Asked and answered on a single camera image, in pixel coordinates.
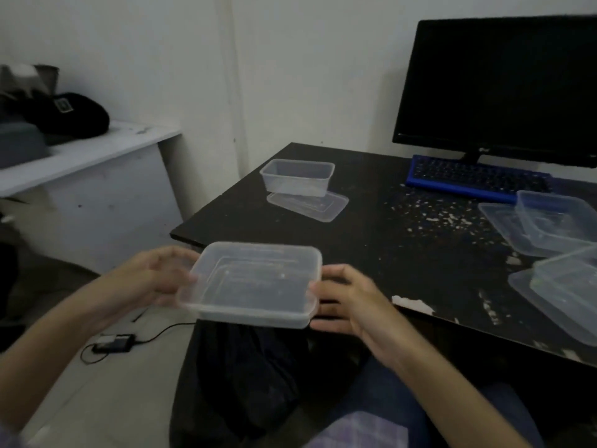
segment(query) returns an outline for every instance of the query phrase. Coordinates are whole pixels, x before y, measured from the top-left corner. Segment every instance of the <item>plastic container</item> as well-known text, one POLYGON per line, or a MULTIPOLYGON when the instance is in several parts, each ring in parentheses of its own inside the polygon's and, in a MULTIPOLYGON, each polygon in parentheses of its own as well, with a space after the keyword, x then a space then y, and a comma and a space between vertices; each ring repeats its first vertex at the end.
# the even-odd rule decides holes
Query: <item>plastic container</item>
POLYGON ((534 263, 530 287, 597 336, 597 245, 534 263))
POLYGON ((190 271, 197 282, 177 300, 200 319, 302 329, 317 311, 308 284, 321 278, 321 264, 314 247, 215 242, 190 271))
POLYGON ((329 162, 273 159, 259 173, 268 192, 325 196, 336 166, 329 162))
POLYGON ((561 254, 559 251, 546 250, 534 246, 528 234, 524 232, 522 223, 514 206, 500 203, 479 203, 479 210, 502 235, 513 250, 527 256, 552 257, 561 254))
POLYGON ((584 329, 580 324, 567 316, 566 313, 553 306, 549 301, 531 289, 531 278, 533 278, 533 270, 527 269, 526 271, 512 273, 508 277, 508 283, 572 338, 589 346, 597 346, 597 336, 591 331, 584 329))
POLYGON ((516 213, 531 243, 568 253, 597 242, 597 211, 572 196, 517 192, 516 213))
POLYGON ((317 196, 298 196, 286 194, 270 194, 267 201, 289 211, 314 218, 319 222, 329 223, 344 210, 348 198, 343 195, 327 192, 323 198, 317 196))

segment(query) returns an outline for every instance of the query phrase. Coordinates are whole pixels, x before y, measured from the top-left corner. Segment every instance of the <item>monitor screen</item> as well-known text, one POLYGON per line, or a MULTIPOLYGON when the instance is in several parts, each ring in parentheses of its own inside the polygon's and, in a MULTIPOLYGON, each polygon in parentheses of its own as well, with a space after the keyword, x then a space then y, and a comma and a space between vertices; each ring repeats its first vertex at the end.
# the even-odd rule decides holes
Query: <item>monitor screen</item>
POLYGON ((597 164, 597 16, 419 22, 393 141, 597 164))

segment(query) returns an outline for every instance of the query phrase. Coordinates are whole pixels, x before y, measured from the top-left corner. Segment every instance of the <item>blue keyboard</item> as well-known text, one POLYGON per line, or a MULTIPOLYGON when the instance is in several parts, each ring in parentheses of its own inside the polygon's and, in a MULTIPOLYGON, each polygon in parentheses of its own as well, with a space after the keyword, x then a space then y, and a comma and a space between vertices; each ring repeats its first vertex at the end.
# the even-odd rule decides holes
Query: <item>blue keyboard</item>
POLYGON ((485 201, 516 204, 518 190, 552 193, 551 178, 545 172, 415 155, 406 183, 485 201))

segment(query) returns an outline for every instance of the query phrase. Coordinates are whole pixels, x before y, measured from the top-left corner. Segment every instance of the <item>jeans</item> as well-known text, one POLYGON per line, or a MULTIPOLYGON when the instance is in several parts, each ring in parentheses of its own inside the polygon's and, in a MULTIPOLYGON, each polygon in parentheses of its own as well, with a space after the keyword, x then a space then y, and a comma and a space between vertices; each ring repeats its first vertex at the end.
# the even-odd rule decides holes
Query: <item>jeans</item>
MULTIPOLYGON (((534 448, 544 448, 533 418, 511 386, 497 383, 479 391, 534 448)), ((354 412, 367 412, 406 427, 409 448, 446 446, 413 393, 373 357, 330 414, 330 422, 354 412)))

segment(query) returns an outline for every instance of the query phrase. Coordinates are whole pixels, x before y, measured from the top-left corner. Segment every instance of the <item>right hand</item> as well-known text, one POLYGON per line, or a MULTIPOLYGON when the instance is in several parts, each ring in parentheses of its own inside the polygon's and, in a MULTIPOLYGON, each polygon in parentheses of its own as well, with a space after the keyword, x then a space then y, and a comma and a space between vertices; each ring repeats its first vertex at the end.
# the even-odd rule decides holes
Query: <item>right hand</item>
POLYGON ((386 367, 399 368, 400 354, 404 353, 404 349, 422 341, 419 332, 394 308, 373 280, 355 268, 347 264, 324 266, 322 278, 323 281, 310 283, 310 291, 320 301, 337 303, 320 303, 317 315, 337 319, 314 319, 310 323, 311 328, 354 334, 386 367), (341 279, 347 284, 331 279, 341 279))

